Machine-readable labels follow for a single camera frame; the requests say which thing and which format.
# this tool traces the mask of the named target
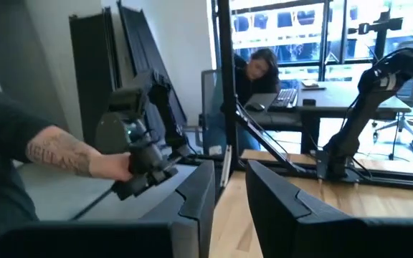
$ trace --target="wooden tabletop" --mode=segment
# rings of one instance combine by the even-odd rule
[[[274,161],[267,152],[246,150],[243,158]],[[311,157],[290,154],[294,163],[313,163]],[[413,163],[361,160],[370,169],[413,171]],[[378,186],[349,186],[304,178],[287,178],[327,204],[354,216],[413,217],[413,191]],[[214,212],[210,257],[262,257],[247,201],[245,174],[236,172]]]

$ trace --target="black robotic arm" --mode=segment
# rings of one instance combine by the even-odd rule
[[[348,114],[345,126],[323,147],[321,160],[327,159],[326,177],[345,178],[346,160],[359,148],[358,137],[379,105],[396,95],[403,84],[413,78],[413,49],[404,48],[381,59],[365,71],[358,84],[359,94]]]
[[[172,86],[166,78],[154,71],[140,73],[127,87],[110,96],[108,111],[102,116],[96,132],[96,148],[104,154],[130,152],[128,182],[116,181],[112,190],[123,200],[137,196],[153,185],[160,184],[176,174],[174,164],[189,154],[188,140],[176,124],[169,95]],[[165,141],[172,149],[164,156],[152,139],[142,119],[148,102],[157,107],[165,125]]]

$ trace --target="hand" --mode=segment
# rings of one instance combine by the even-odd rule
[[[90,158],[90,174],[95,178],[128,181],[132,178],[128,170],[130,153],[113,155],[93,155]]]

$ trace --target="keyboard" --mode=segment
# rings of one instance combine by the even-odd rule
[[[287,112],[295,108],[298,103],[298,89],[280,90],[278,96],[273,100],[267,111]]]

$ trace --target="tattooed forearm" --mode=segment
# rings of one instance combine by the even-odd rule
[[[72,135],[60,131],[31,140],[27,146],[27,157],[35,163],[53,165],[78,176],[91,176],[90,149]]]

